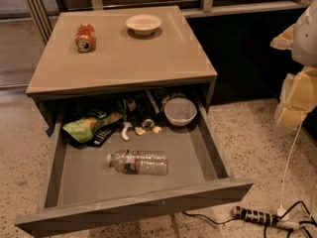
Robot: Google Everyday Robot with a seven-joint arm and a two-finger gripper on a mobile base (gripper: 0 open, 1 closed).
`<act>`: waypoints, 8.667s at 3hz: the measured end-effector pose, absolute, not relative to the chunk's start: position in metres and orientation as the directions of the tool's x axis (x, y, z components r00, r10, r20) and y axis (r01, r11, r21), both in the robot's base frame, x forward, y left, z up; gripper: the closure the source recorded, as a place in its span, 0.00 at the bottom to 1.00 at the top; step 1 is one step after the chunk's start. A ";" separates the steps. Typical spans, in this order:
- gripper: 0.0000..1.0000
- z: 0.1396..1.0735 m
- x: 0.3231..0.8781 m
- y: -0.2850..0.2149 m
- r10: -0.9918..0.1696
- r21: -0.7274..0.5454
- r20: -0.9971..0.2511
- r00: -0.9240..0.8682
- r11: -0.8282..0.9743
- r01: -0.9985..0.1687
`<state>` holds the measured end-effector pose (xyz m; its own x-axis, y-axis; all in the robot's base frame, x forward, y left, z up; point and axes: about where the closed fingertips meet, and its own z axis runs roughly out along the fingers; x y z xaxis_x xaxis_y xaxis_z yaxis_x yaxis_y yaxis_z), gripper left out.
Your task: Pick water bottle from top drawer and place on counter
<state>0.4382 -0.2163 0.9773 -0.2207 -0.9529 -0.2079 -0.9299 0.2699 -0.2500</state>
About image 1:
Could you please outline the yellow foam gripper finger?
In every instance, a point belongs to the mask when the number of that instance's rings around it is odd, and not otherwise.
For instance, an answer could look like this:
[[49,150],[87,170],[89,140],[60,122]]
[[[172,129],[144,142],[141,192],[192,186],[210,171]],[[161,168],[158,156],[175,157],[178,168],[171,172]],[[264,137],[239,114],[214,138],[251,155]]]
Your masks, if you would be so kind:
[[277,37],[273,38],[270,42],[270,46],[274,49],[285,51],[292,49],[293,43],[293,32],[295,25],[289,26]]
[[289,73],[283,81],[279,104],[274,113],[279,130],[296,130],[317,106],[317,68],[305,66],[296,75]]

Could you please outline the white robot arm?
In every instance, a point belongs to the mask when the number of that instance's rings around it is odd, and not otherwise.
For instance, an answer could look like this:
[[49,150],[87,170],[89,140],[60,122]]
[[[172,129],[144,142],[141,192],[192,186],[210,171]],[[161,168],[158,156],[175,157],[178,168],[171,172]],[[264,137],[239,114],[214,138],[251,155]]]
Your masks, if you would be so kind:
[[303,65],[296,75],[286,76],[274,113],[275,128],[290,133],[317,106],[317,0],[295,24],[275,37],[270,46],[290,50],[292,59]]

